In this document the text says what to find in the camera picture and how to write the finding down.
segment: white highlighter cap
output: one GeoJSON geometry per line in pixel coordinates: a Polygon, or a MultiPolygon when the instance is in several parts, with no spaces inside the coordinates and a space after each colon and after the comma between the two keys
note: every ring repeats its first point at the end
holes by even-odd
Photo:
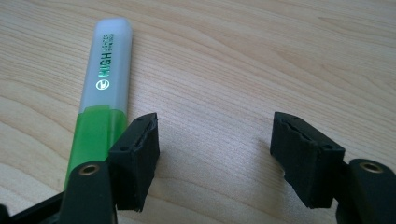
{"type": "Polygon", "coordinates": [[[109,105],[125,115],[128,105],[132,27],[124,18],[96,23],[79,113],[95,105],[109,105]]]}

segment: logo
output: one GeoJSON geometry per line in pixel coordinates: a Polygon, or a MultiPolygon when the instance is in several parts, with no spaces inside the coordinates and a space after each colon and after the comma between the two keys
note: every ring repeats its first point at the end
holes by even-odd
{"type": "Polygon", "coordinates": [[[99,77],[110,76],[111,52],[113,51],[114,35],[103,35],[102,39],[102,55],[99,62],[99,77]]]}
{"type": "Polygon", "coordinates": [[[101,79],[98,82],[96,82],[96,89],[98,89],[99,91],[103,91],[107,89],[108,86],[110,86],[110,82],[106,79],[101,79]]]}

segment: wooden table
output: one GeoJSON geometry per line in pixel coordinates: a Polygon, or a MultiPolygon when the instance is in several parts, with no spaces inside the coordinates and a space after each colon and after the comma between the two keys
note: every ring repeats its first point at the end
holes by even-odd
{"type": "Polygon", "coordinates": [[[92,31],[134,27],[129,121],[157,112],[161,157],[120,223],[335,223],[305,208],[269,146],[291,113],[396,168],[394,0],[0,3],[0,203],[63,190],[92,31]]]}

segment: highlighter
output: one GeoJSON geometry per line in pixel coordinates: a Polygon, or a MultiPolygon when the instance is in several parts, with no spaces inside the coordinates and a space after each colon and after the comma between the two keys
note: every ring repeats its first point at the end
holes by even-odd
{"type": "Polygon", "coordinates": [[[75,167],[104,161],[127,127],[132,36],[124,18],[96,23],[64,187],[75,167]]]}

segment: clamp jaw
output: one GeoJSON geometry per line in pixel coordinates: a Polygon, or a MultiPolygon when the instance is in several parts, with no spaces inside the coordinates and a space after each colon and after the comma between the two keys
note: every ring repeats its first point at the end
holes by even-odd
{"type": "Polygon", "coordinates": [[[335,198],[340,224],[396,221],[396,176],[387,166],[363,159],[346,164],[343,147],[280,112],[275,112],[270,151],[305,206],[329,208],[335,198]]]}

